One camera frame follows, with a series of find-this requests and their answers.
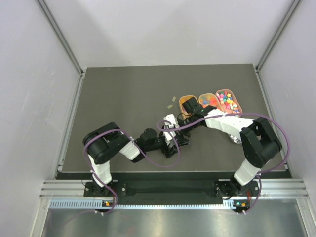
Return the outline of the orange tray yellow gummies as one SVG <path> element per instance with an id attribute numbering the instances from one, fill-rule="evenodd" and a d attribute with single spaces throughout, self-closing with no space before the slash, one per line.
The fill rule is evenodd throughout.
<path id="1" fill-rule="evenodd" d="M 187 100 L 189 100 L 190 98 L 195 98 L 195 100 L 198 101 L 198 99 L 194 95 L 185 95 L 179 99 L 180 111 L 184 113 L 185 115 L 188 115 L 188 113 L 182 104 L 186 102 Z"/>

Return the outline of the silver metal scoop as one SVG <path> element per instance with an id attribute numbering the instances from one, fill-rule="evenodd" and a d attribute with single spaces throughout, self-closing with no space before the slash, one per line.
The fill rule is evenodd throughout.
<path id="1" fill-rule="evenodd" d="M 236 136 L 229 135 L 229 137 L 230 137 L 231 141 L 232 141 L 233 143 L 235 143 L 235 144 L 241 144 L 241 143 L 242 143 L 242 141 L 241 141 L 238 137 L 236 137 Z"/>

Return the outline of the pink tray colourful candies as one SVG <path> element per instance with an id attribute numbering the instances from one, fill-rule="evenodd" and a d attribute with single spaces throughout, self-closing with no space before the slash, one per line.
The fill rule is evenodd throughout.
<path id="1" fill-rule="evenodd" d="M 229 89 L 221 89 L 215 93 L 219 101 L 219 109 L 228 114 L 241 114 L 242 108 L 233 92 Z"/>

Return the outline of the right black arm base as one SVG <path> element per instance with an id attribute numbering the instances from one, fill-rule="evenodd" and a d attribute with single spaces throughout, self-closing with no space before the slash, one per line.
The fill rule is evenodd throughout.
<path id="1" fill-rule="evenodd" d="M 258 181 L 252 180 L 242 186 L 235 179 L 214 182 L 217 196 L 228 199 L 237 197 L 256 196 L 259 193 L 260 185 Z"/>

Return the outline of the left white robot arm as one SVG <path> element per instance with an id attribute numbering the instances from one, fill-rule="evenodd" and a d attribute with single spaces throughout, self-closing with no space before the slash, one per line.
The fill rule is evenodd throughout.
<path id="1" fill-rule="evenodd" d="M 187 140 L 178 132 L 161 132 L 147 128 L 134 140 L 124 134 L 116 123 L 111 122 L 87 134 L 83 145 L 92 166 L 92 177 L 95 190 L 102 196 L 112 190 L 110 160 L 118 153 L 133 163 L 145 158 L 148 152 L 161 150 L 166 158 L 178 152 L 178 147 L 185 145 Z"/>

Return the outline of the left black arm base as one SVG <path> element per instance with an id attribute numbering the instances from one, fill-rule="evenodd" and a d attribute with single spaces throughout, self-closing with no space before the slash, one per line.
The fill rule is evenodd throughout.
<path id="1" fill-rule="evenodd" d="M 115 197 L 112 191 L 106 187 L 100 187 L 94 180 L 88 180 L 84 182 L 81 180 L 84 186 L 83 196 L 88 198 L 103 198 L 103 197 Z"/>

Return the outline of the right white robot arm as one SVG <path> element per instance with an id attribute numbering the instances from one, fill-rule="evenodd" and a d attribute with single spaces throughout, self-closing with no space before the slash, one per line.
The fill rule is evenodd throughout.
<path id="1" fill-rule="evenodd" d="M 248 183 L 282 150 L 282 144 L 266 118 L 253 120 L 228 116 L 214 106 L 203 107 L 194 97 L 182 103 L 182 107 L 188 117 L 180 122 L 181 127 L 205 119 L 181 130 L 184 134 L 196 127 L 205 126 L 231 135 L 241 142 L 245 160 L 234 173 L 230 183 L 231 191 L 235 195 L 243 195 L 249 188 Z"/>

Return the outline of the black base crossbar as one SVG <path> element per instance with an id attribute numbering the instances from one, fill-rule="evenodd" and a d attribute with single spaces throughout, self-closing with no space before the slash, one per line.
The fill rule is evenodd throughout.
<path id="1" fill-rule="evenodd" d="M 207 180 L 119 180 L 114 182 L 119 197 L 136 194 L 202 193 L 216 196 L 215 185 Z"/>

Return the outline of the aluminium front rail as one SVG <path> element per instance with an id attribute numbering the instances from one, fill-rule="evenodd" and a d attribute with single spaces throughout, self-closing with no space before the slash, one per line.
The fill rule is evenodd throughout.
<path id="1" fill-rule="evenodd" d="M 97 192 L 86 180 L 51 180 L 45 181 L 40 198 L 73 199 L 73 198 L 105 198 L 112 197 L 110 191 Z M 120 198 L 135 194 L 171 195 L 197 194 L 205 197 L 215 197 L 215 184 L 210 180 L 129 180 L 113 183 L 114 191 Z M 266 199 L 301 199 L 308 198 L 308 191 L 301 179 L 255 179 L 252 193 L 257 194 L 261 187 L 261 198 Z"/>

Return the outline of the left aluminium frame post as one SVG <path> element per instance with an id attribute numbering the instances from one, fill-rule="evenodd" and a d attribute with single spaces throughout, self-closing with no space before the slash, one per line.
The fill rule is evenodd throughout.
<path id="1" fill-rule="evenodd" d="M 71 61 L 72 65 L 74 66 L 75 70 L 82 75 L 83 68 L 80 66 L 76 56 L 74 55 L 70 45 L 68 44 L 62 30 L 60 29 L 55 17 L 53 16 L 49 6 L 44 0 L 35 0 L 39 8 L 41 9 L 42 13 L 44 14 L 46 20 L 48 21 L 49 25 L 51 26 L 55 36 L 57 37 L 58 41 L 60 42 L 62 48 L 64 49 L 65 53 L 67 54 L 69 60 Z"/>

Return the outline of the aluminium frame post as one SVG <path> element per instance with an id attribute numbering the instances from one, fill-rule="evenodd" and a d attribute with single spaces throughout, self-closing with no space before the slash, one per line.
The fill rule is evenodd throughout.
<path id="1" fill-rule="evenodd" d="M 65 53 L 67 54 L 69 60 L 71 61 L 72 65 L 74 66 L 75 70 L 82 75 L 83 68 L 80 66 L 76 56 L 74 55 L 70 45 L 68 44 L 62 30 L 60 29 L 55 17 L 53 16 L 49 6 L 44 0 L 35 0 L 39 8 L 41 9 L 42 13 L 44 14 L 46 20 L 48 21 L 49 25 L 51 26 L 55 36 L 57 37 L 58 41 L 60 42 L 62 48 L 64 49 Z"/>
<path id="2" fill-rule="evenodd" d="M 299 8 L 302 0 L 292 0 L 288 10 L 286 11 L 285 15 L 282 17 L 281 22 L 279 23 L 275 33 L 273 34 L 271 40 L 269 41 L 263 55 L 261 56 L 258 64 L 255 66 L 255 71 L 259 72 L 262 67 L 264 66 L 265 62 L 269 58 L 270 54 L 272 53 L 273 49 L 277 45 L 279 39 L 281 38 L 283 32 L 285 31 L 286 27 L 288 26 L 289 22 L 291 21 L 292 17 L 294 16 L 295 12 Z"/>

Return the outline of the right aluminium frame post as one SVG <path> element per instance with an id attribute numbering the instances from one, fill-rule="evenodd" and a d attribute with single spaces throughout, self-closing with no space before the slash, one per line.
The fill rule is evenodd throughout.
<path id="1" fill-rule="evenodd" d="M 261 56 L 258 64 L 255 66 L 255 71 L 259 72 L 262 67 L 264 66 L 265 62 L 269 58 L 270 54 L 272 53 L 273 49 L 277 45 L 279 39 L 281 38 L 283 32 L 285 31 L 286 27 L 288 26 L 289 22 L 291 21 L 292 17 L 294 16 L 295 12 L 299 8 L 302 0 L 292 0 L 288 10 L 286 11 L 285 15 L 282 17 L 281 22 L 279 23 L 275 33 L 273 34 L 271 40 L 269 41 L 263 55 Z"/>

